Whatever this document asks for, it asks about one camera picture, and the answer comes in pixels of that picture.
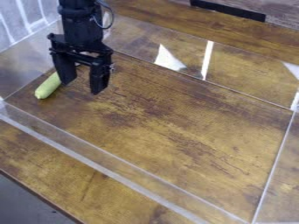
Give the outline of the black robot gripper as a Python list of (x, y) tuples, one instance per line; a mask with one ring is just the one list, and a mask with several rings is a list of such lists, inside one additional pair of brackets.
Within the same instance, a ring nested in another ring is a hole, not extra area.
[(68, 85), (77, 78), (75, 64), (79, 63), (91, 67), (89, 88), (91, 93), (97, 95), (108, 87), (109, 73), (113, 71), (113, 50), (101, 41), (87, 45), (69, 44), (61, 34), (51, 33), (48, 40), (61, 84)]

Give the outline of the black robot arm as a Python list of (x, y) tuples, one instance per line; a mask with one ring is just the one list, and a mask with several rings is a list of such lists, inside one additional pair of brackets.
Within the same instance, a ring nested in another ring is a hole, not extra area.
[(103, 0), (59, 0), (63, 34), (48, 35), (60, 82), (68, 85), (77, 78), (76, 64), (89, 67), (89, 89), (93, 95), (108, 87), (113, 65), (113, 50), (103, 43), (104, 30), (112, 26), (103, 26), (103, 7), (113, 13)]

